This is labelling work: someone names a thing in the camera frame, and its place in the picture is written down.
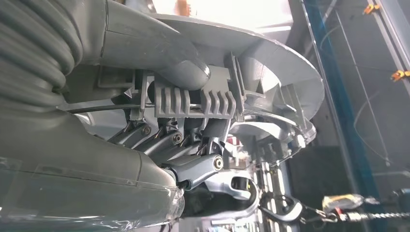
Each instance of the gray plastic housing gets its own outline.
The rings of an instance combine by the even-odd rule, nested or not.
[[[180,89],[160,76],[155,77],[155,117],[192,117],[231,119],[236,101],[229,91],[229,70],[209,66],[211,78],[200,90],[200,108],[190,107],[190,92]]]

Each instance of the metal rod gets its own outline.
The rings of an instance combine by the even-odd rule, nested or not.
[[[67,112],[72,114],[80,114],[80,113],[87,113],[87,112],[95,112],[95,111],[104,111],[104,110],[121,110],[121,109],[138,109],[141,105],[139,104],[121,104],[121,105],[102,105],[102,106],[93,106],[87,108],[80,108],[80,109],[73,109],[67,110]],[[155,104],[145,104],[145,108],[153,108]],[[191,109],[200,109],[201,104],[190,104]]]

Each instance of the wire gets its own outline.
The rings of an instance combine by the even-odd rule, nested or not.
[[[377,156],[379,156],[382,160],[384,160],[385,162],[395,165],[396,167],[399,167],[401,169],[404,169],[406,171],[410,171],[408,168],[406,168],[405,166],[399,165],[397,163],[392,162],[391,160],[389,160],[388,158],[382,156],[379,152],[377,152],[368,142],[366,142],[364,140],[364,138],[360,135],[360,133],[357,131],[356,128],[356,124],[357,124],[357,120],[359,119],[359,116],[362,114],[363,109],[365,108],[366,105],[370,104],[370,100],[372,100],[373,98],[375,98],[376,96],[378,96],[380,94],[380,91],[377,91],[375,94],[373,94],[372,96],[370,96],[364,103],[363,105],[360,107],[359,111],[357,112],[357,115],[354,119],[353,122],[353,128],[354,131],[356,132],[357,136],[360,138],[360,140],[371,150],[374,152],[374,154],[376,154]]]
[[[302,2],[302,4],[319,8],[319,7],[318,7],[317,5],[315,5],[315,4],[310,4],[310,3],[306,3],[306,2]],[[362,9],[366,8],[366,6],[343,6],[343,7],[358,7],[358,8],[360,7],[360,8],[362,8]],[[356,19],[361,19],[361,18],[363,18],[364,16],[366,16],[366,15],[363,15],[363,14],[362,14],[362,15],[360,15],[359,17],[356,17],[353,21],[351,21],[351,22],[349,22],[349,23],[355,23],[355,22],[356,22]],[[365,66],[365,65],[359,65],[359,64],[344,62],[344,61],[342,61],[342,60],[340,60],[340,59],[335,58],[333,55],[327,53],[327,52],[323,49],[323,43],[324,43],[324,41],[325,41],[332,33],[334,33],[335,31],[337,31],[337,30],[340,29],[340,28],[342,28],[342,25],[341,25],[341,24],[340,24],[340,25],[337,25],[337,26],[335,26],[335,27],[333,27],[333,28],[331,28],[331,29],[323,36],[321,42],[319,43],[319,47],[318,47],[319,50],[321,51],[321,53],[322,53],[323,55],[326,55],[327,57],[329,57],[329,58],[331,58],[331,59],[337,61],[339,64],[351,65],[351,66],[355,66],[355,67],[358,67],[358,68],[364,68],[364,69],[385,71],[385,72],[389,72],[389,73],[394,73],[394,72],[396,72],[396,70],[381,69],[381,68],[378,68],[378,67],[371,67],[371,66]]]
[[[270,166],[271,168],[274,168],[274,167],[279,166],[281,163],[287,161],[288,159],[290,159],[290,158],[292,158],[294,155],[296,155],[300,150],[302,150],[301,147],[299,147],[299,148],[298,148],[295,152],[293,152],[292,154],[290,154],[290,155],[288,155],[288,156],[285,156],[285,157],[282,158],[282,159],[277,160],[275,163],[269,164],[269,166]]]

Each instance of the gray pipe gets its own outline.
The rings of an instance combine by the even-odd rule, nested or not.
[[[188,89],[209,76],[177,31],[114,2],[0,1],[2,230],[124,230],[182,213],[170,174],[56,109],[79,63],[152,69]]]

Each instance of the curved gray plastic cover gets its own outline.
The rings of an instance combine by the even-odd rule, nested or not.
[[[238,57],[241,68],[244,68],[242,73],[247,74],[243,76],[244,79],[260,79],[262,71],[269,69],[282,87],[294,84],[307,119],[311,119],[318,111],[324,99],[322,79],[313,65],[291,48],[245,29],[177,15],[150,16],[190,39],[206,63],[224,66],[224,58],[232,52]]]

